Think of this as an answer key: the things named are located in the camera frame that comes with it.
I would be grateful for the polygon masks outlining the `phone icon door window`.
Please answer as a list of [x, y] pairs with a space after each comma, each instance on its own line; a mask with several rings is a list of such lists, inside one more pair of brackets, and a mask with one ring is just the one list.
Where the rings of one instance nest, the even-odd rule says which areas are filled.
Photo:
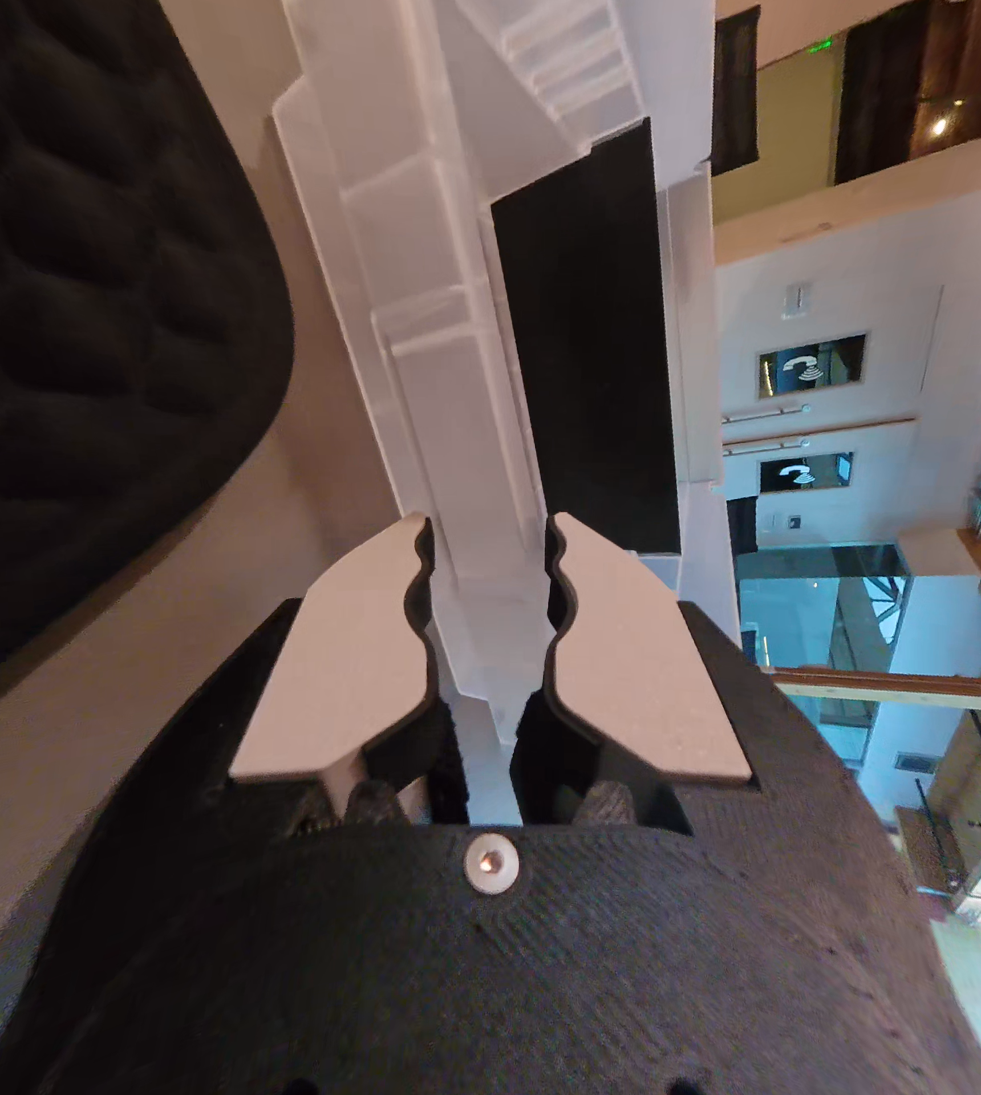
[[854, 453], [827, 456], [792, 453], [788, 459], [760, 463], [760, 495], [780, 495], [811, 489], [846, 488], [851, 485]]
[[859, 333], [757, 356], [757, 397], [800, 394], [861, 382], [867, 335]]

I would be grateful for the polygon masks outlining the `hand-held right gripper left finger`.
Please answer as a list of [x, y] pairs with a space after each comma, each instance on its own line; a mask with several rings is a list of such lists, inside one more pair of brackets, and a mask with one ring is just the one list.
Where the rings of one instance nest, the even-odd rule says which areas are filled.
[[295, 615], [229, 776], [318, 779], [336, 814], [368, 775], [363, 749], [431, 695], [426, 623], [407, 596], [432, 573], [432, 523], [412, 512], [333, 564]]

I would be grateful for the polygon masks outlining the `clear plastic bin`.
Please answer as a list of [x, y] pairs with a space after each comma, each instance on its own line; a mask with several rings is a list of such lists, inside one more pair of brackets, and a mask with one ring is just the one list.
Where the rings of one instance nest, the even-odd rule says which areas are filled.
[[[505, 740], [544, 691], [556, 512], [492, 206], [645, 119], [631, 47], [646, 18], [615, 2], [282, 5], [302, 70], [274, 107], [282, 153], [388, 479], [432, 521], [443, 658]], [[702, 378], [718, 364], [709, 169], [660, 189], [669, 157], [654, 170], [681, 551], [623, 550], [676, 556], [682, 578], [703, 566], [682, 544], [692, 502], [713, 522], [726, 510], [718, 382]]]

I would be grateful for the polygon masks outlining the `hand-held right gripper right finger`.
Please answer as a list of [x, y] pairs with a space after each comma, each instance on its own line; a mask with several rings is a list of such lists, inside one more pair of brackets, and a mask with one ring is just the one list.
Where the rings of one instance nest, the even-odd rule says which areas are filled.
[[545, 690], [574, 719], [666, 779], [745, 786], [752, 769], [676, 592], [568, 512], [549, 519], [554, 623]]

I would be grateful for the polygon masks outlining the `black bin divider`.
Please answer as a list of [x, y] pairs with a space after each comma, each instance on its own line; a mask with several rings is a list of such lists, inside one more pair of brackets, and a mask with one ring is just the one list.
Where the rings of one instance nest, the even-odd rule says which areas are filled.
[[494, 201], [549, 512], [681, 551], [649, 119]]

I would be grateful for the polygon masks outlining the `black quilted mat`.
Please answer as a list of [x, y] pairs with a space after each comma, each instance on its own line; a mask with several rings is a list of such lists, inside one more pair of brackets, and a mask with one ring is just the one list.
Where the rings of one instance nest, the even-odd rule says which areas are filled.
[[0, 2], [0, 667], [224, 487], [293, 350], [160, 2]]

